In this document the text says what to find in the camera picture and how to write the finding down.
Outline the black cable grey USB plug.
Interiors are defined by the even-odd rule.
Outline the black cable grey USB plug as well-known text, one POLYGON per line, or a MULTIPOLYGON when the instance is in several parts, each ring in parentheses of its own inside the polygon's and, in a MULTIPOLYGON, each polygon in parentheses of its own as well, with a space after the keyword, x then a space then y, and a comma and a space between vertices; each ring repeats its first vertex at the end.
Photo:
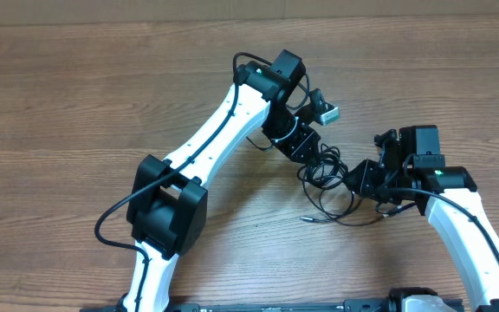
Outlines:
POLYGON ((356 212, 362 204, 362 200, 361 199, 357 200, 355 193, 350 192, 350 202, 349 202, 348 206, 346 208, 344 208, 341 212, 332 212, 332 211, 328 211, 322 203, 322 198, 323 198, 324 194, 326 192, 331 191, 332 187, 321 188, 319 190, 317 199, 313 199, 311 197, 307 182, 302 183, 302 190, 303 190, 305 197, 309 201, 309 203, 322 216, 324 216, 324 218, 301 217, 301 220, 309 222, 309 223, 316 223, 316 224, 336 223, 336 224, 340 224, 343 226, 349 226, 349 224, 343 222, 343 219, 346 217, 349 217, 351 214, 356 212))

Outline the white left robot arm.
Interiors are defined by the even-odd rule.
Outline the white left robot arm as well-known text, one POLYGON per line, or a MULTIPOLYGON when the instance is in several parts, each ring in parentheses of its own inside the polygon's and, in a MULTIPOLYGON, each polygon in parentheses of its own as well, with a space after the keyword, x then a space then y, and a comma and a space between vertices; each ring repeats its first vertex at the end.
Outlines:
POLYGON ((302 59, 287 50, 271 64, 253 56, 235 65, 228 94, 199 130, 164 159, 148 155, 142 160, 126 213, 139 251, 119 310, 166 310, 178 258, 204 228, 211 181, 255 129, 261 128, 290 161, 318 163, 319 135, 301 113, 292 114, 287 107, 306 75, 302 59))

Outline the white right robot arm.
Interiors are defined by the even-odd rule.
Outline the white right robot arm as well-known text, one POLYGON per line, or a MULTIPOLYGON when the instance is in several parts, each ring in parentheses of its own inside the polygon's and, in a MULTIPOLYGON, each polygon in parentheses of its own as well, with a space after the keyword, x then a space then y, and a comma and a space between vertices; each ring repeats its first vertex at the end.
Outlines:
POLYGON ((499 237, 469 172, 446 165, 437 127, 391 129, 374 144, 379 160, 363 160, 344 185, 379 204, 414 203, 441 237, 471 309, 499 311, 499 237))

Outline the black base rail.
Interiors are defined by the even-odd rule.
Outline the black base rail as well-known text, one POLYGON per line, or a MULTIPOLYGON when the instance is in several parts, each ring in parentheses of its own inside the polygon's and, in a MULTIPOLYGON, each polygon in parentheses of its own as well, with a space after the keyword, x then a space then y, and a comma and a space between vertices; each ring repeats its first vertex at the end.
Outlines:
POLYGON ((344 302, 207 305, 170 303, 166 312, 381 312, 394 311, 387 298, 346 299, 344 302))

